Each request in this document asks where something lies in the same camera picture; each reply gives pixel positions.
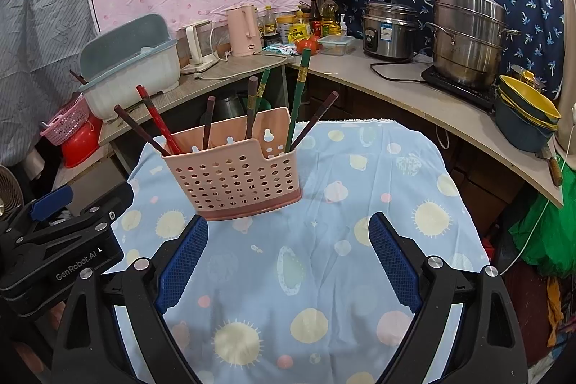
blue tablecloth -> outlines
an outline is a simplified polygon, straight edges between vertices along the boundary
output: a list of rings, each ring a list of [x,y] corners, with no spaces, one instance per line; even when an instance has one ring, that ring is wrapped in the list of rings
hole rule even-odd
[[[303,125],[297,127],[297,134]],[[318,123],[298,148],[302,200],[209,223],[206,249],[164,318],[204,384],[372,384],[413,315],[370,245],[384,212],[399,234],[454,268],[488,263],[436,146],[394,121]],[[195,211],[146,144],[129,178],[134,203],[114,224],[123,269],[177,237]],[[120,327],[140,379],[153,382],[124,308]],[[453,306],[427,380],[440,376],[460,307]]]

pot lid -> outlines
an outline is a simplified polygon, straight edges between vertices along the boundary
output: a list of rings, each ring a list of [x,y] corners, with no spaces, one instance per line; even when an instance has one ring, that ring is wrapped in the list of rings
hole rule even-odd
[[[471,10],[491,17],[499,22],[503,22],[506,17],[504,8],[495,0],[436,0],[436,2]]]
[[[401,14],[416,15],[416,9],[409,5],[396,4],[392,2],[368,2],[368,9],[378,9],[386,12],[398,12]]]

pink kettle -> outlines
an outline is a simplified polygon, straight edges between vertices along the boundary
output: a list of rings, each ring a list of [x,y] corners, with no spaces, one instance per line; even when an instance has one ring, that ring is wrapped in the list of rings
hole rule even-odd
[[[262,51],[260,31],[253,5],[235,7],[226,11],[233,56],[252,55]]]

pink small basket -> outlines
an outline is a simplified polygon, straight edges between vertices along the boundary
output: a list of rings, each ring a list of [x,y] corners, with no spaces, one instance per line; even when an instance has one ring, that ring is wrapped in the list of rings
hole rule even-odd
[[[268,212],[302,197],[296,152],[283,152],[288,109],[258,113],[254,137],[248,140],[244,140],[246,120],[241,116],[213,123],[208,149],[203,151],[192,147],[202,148],[204,126],[178,132],[174,134],[178,145],[191,153],[163,157],[197,213],[208,221]]]
[[[65,105],[48,123],[48,129],[40,132],[40,135],[50,140],[53,145],[62,145],[82,127],[89,116],[88,103],[84,95],[80,95],[75,102]]]

wooden board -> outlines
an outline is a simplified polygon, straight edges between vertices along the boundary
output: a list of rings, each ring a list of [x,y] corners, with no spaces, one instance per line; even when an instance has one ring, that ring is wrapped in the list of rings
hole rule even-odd
[[[309,73],[360,90],[437,124],[512,169],[556,207],[563,206],[562,190],[552,183],[548,164],[535,154],[512,146],[491,116],[462,99],[426,84],[392,82],[378,77],[369,66],[381,61],[364,54],[361,40],[355,40],[354,44],[356,49],[349,55],[313,56]],[[291,66],[297,68],[299,63],[299,58],[293,58]],[[409,64],[387,64],[376,68],[390,78],[422,80],[422,71],[431,63],[430,57],[419,54]]]
[[[153,96],[152,102],[158,109],[158,112],[163,113],[197,96],[262,72],[266,68],[278,67],[285,63],[286,58],[279,55],[254,54],[246,57],[230,56],[227,62],[220,61],[202,73],[202,77],[221,78],[221,80],[202,80],[194,78],[192,75],[181,75],[178,87],[168,93]],[[146,109],[143,103],[140,103],[135,109],[130,111],[130,116],[139,124],[151,119],[148,109]],[[122,119],[105,123],[100,131],[98,144],[102,146],[129,130],[130,127]]]

